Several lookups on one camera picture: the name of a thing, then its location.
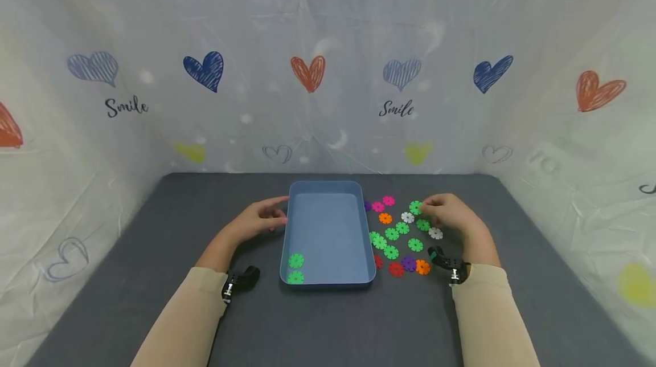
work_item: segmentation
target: green snowflake piece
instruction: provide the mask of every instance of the green snowflake piece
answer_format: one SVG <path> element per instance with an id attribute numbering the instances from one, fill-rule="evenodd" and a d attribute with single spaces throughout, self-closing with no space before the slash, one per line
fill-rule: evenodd
<path id="1" fill-rule="evenodd" d="M 384 253 L 389 260 L 396 260 L 399 256 L 399 250 L 394 246 L 385 247 Z"/>
<path id="2" fill-rule="evenodd" d="M 399 240 L 399 233 L 396 229 L 390 227 L 387 230 L 385 230 L 385 237 L 387 237 L 391 241 Z"/>
<path id="3" fill-rule="evenodd" d="M 405 224 L 403 222 L 397 223 L 395 227 L 396 227 L 396 231 L 399 234 L 408 234 L 408 233 L 410 233 L 410 226 L 408 226 L 407 224 Z"/>
<path id="4" fill-rule="evenodd" d="M 305 281 L 305 276 L 299 271 L 293 271 L 288 274 L 288 283 L 289 284 L 303 284 Z"/>
<path id="5" fill-rule="evenodd" d="M 419 219 L 417 221 L 417 228 L 422 232 L 428 232 L 431 229 L 431 224 L 426 219 Z"/>
<path id="6" fill-rule="evenodd" d="M 303 258 L 302 254 L 294 253 L 293 255 L 289 256 L 289 267 L 301 268 L 303 263 L 305 263 L 305 258 Z"/>
<path id="7" fill-rule="evenodd" d="M 415 200 L 414 202 L 410 203 L 410 213 L 413 215 L 420 215 L 421 211 L 419 210 L 419 206 L 421 206 L 421 202 L 419 200 Z"/>
<path id="8" fill-rule="evenodd" d="M 387 240 L 385 240 L 384 237 L 380 236 L 380 234 L 371 242 L 373 247 L 376 247 L 378 250 L 383 250 L 385 247 L 387 247 Z"/>
<path id="9" fill-rule="evenodd" d="M 377 238 L 381 238 L 381 234 L 378 232 L 370 232 L 370 242 L 373 243 Z"/>
<path id="10" fill-rule="evenodd" d="M 412 251 L 422 251 L 424 249 L 424 244 L 419 239 L 410 239 L 408 241 L 408 247 Z"/>

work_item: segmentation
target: hand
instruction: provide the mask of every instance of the hand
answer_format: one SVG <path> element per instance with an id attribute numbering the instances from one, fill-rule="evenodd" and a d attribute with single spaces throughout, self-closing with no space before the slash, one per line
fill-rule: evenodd
<path id="1" fill-rule="evenodd" d="M 280 210 L 277 204 L 288 200 L 289 196 L 280 196 L 252 203 L 225 226 L 221 233 L 229 234 L 241 243 L 255 237 L 264 229 L 272 232 L 277 226 L 286 224 L 285 212 Z"/>
<path id="2" fill-rule="evenodd" d="M 434 194 L 422 202 L 419 210 L 431 216 L 435 226 L 446 225 L 463 233 L 487 229 L 474 211 L 454 194 Z"/>

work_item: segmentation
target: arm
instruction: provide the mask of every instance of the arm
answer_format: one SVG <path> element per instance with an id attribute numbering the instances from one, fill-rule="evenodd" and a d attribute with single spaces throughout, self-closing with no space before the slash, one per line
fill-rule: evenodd
<path id="1" fill-rule="evenodd" d="M 205 367 L 219 319 L 230 260 L 241 242 L 286 224 L 276 205 L 288 197 L 256 202 L 226 226 L 200 256 L 143 341 L 131 367 Z"/>
<path id="2" fill-rule="evenodd" d="M 472 263 L 465 283 L 452 288 L 465 366 L 539 367 L 487 226 L 453 194 L 433 195 L 421 210 L 460 231 L 463 259 Z"/>

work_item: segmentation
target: beige sleeve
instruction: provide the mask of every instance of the beige sleeve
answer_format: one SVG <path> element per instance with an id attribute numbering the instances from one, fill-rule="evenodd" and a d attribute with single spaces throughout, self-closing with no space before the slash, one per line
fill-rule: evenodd
<path id="1" fill-rule="evenodd" d="M 539 367 L 506 271 L 474 264 L 452 293 L 465 367 Z"/>
<path id="2" fill-rule="evenodd" d="M 206 367 L 219 319 L 225 273 L 194 267 L 150 329 L 131 367 Z"/>

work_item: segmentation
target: heart drawing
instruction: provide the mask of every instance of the heart drawing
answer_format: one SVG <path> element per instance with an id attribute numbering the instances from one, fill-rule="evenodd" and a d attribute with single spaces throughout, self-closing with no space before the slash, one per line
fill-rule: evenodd
<path id="1" fill-rule="evenodd" d="M 216 51 L 209 52 L 203 59 L 203 64 L 190 56 L 182 60 L 184 69 L 196 82 L 212 92 L 219 90 L 219 82 L 223 76 L 223 56 Z"/>
<path id="2" fill-rule="evenodd" d="M 411 59 L 406 61 L 405 64 L 396 59 L 390 60 L 383 68 L 383 79 L 385 82 L 391 83 L 399 89 L 399 92 L 403 91 L 410 81 L 412 81 L 421 70 L 421 61 L 418 59 Z"/>
<path id="3" fill-rule="evenodd" d="M 486 146 L 483 148 L 483 157 L 491 164 L 500 164 L 502 161 L 506 161 L 513 155 L 513 150 L 508 146 Z"/>
<path id="4" fill-rule="evenodd" d="M 82 272 L 89 264 L 89 253 L 77 237 L 65 238 L 59 243 L 59 262 L 51 264 L 44 277 L 49 282 L 60 282 Z"/>
<path id="5" fill-rule="evenodd" d="M 114 79 L 119 73 L 119 63 L 108 52 L 94 52 L 90 58 L 84 55 L 73 55 L 66 61 L 66 65 L 76 78 L 83 81 L 109 83 L 116 88 Z"/>
<path id="6" fill-rule="evenodd" d="M 326 69 L 326 60 L 323 56 L 315 56 L 308 69 L 305 61 L 301 58 L 294 56 L 291 59 L 291 70 L 299 81 L 305 86 L 307 93 L 314 93 L 323 79 L 323 72 Z"/>
<path id="7" fill-rule="evenodd" d="M 576 98 L 579 112 L 590 112 L 603 107 L 617 98 L 626 89 L 626 81 L 618 79 L 599 86 L 599 75 L 595 71 L 586 71 L 579 76 L 576 85 Z"/>
<path id="8" fill-rule="evenodd" d="M 403 151 L 405 159 L 409 164 L 419 166 L 433 153 L 432 142 L 416 143 L 409 142 Z"/>
<path id="9" fill-rule="evenodd" d="M 289 146 L 281 144 L 277 149 L 272 148 L 271 146 L 265 146 L 262 148 L 262 152 L 267 156 L 267 158 L 272 161 L 277 161 L 281 164 L 288 163 L 291 159 L 292 150 Z"/>
<path id="10" fill-rule="evenodd" d="M 175 142 L 173 143 L 173 147 L 178 154 L 195 164 L 202 164 L 204 162 L 204 146 L 200 143 L 187 146 L 184 143 Z"/>
<path id="11" fill-rule="evenodd" d="M 8 109 L 0 102 L 0 148 L 20 148 L 23 135 Z"/>
<path id="12" fill-rule="evenodd" d="M 656 308 L 656 277 L 642 263 L 629 263 L 617 278 L 619 295 L 632 305 Z"/>
<path id="13" fill-rule="evenodd" d="M 476 85 L 481 92 L 487 92 L 492 85 L 501 79 L 503 74 L 506 73 L 512 64 L 512 55 L 500 59 L 494 66 L 488 61 L 481 62 L 474 69 L 474 85 Z"/>

